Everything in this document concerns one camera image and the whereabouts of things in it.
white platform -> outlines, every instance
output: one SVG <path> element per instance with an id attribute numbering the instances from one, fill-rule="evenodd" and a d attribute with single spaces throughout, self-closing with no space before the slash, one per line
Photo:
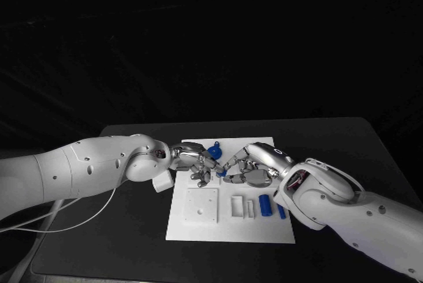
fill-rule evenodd
<path id="1" fill-rule="evenodd" d="M 214 142 L 219 141 L 223 149 L 223 157 L 219 159 L 221 165 L 226 164 L 229 159 L 247 144 L 259 141 L 275 146 L 273 138 L 185 139 L 182 141 L 197 142 L 203 144 L 206 148 L 210 148 Z M 229 174 L 233 175 L 239 173 L 239 167 L 234 166 Z M 286 210 L 286 219 L 282 219 L 278 211 L 278 204 L 273 202 L 272 198 L 279 184 L 275 183 L 268 188 L 253 188 L 247 184 L 229 184 L 221 181 L 221 178 L 217 178 L 217 173 L 213 172 L 210 184 L 198 189 L 198 180 L 191 180 L 191 174 L 191 171 L 181 171 L 177 173 L 167 240 L 295 243 L 289 212 Z M 210 191 L 210 193 L 201 194 L 206 199 L 204 202 L 211 203 L 201 207 L 203 203 L 187 205 L 193 197 L 193 191 L 188 193 L 190 189 L 195 189 L 197 193 L 204 189 L 217 189 L 214 193 L 219 199 L 217 222 L 214 220 L 207 220 L 213 216 L 213 202 L 207 200 L 213 192 Z M 260 212 L 259 196 L 262 194 L 269 194 L 271 197 L 273 215 L 269 217 L 263 217 Z M 232 217 L 233 196 L 243 196 L 243 218 Z M 247 200 L 253 200 L 255 219 L 249 219 Z"/>

